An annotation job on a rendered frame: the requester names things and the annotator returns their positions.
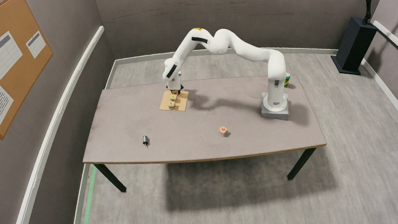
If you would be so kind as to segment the green drink can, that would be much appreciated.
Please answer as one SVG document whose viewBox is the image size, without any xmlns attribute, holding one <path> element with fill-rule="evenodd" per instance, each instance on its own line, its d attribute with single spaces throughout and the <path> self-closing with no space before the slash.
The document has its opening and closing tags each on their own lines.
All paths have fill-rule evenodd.
<svg viewBox="0 0 398 224">
<path fill-rule="evenodd" d="M 289 79 L 290 79 L 290 74 L 289 74 L 289 73 L 286 73 L 286 79 L 285 79 L 285 81 L 284 81 L 284 86 L 285 86 L 285 87 L 288 86 Z"/>
</svg>

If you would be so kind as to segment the tan flat mat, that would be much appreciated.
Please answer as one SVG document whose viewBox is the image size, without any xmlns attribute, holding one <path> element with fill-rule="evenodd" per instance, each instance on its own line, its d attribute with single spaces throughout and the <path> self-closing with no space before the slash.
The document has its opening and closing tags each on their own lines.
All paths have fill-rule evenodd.
<svg viewBox="0 0 398 224">
<path fill-rule="evenodd" d="M 163 95 L 163 99 L 161 102 L 160 110 L 176 110 L 176 111 L 185 111 L 187 98 L 189 92 L 181 91 L 180 94 L 177 96 L 177 102 L 175 103 L 175 109 L 169 109 L 168 104 L 170 97 L 172 95 L 171 91 L 165 91 Z"/>
</svg>

